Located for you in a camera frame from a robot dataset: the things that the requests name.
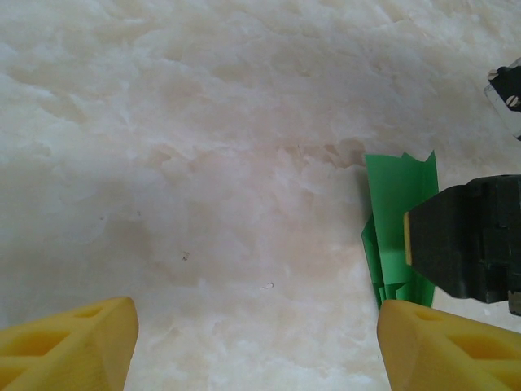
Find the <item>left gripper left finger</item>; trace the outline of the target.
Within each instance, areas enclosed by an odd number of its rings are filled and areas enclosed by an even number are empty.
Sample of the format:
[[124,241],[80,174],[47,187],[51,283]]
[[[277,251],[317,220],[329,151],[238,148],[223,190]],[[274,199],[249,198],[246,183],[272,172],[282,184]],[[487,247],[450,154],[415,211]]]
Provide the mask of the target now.
[[129,297],[0,330],[0,391],[123,391],[137,338]]

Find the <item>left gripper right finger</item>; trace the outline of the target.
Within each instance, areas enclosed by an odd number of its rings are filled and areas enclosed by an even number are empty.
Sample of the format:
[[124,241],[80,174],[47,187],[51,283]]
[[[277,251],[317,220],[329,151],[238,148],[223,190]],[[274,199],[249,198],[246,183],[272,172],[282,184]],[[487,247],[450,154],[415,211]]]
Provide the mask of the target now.
[[386,300],[377,337],[392,391],[521,391],[521,334]]

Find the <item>green paper sheet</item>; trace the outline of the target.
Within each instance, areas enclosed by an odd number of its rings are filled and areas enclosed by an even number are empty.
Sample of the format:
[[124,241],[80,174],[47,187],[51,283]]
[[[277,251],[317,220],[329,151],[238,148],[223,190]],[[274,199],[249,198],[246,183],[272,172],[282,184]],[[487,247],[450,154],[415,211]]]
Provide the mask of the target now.
[[439,191],[436,155],[425,161],[402,156],[366,155],[371,215],[361,239],[375,299],[411,301],[430,307],[435,285],[406,263],[404,216]]

